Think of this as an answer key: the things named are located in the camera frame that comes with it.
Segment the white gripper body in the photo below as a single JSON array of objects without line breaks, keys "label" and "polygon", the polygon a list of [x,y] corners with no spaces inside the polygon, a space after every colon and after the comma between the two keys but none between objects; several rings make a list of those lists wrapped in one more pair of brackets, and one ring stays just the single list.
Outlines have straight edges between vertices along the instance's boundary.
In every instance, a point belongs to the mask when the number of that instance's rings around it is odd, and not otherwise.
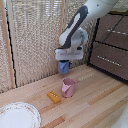
[{"label": "white gripper body", "polygon": [[58,48],[55,50],[55,58],[61,60],[78,60],[83,58],[83,47],[70,48],[69,50]]}]

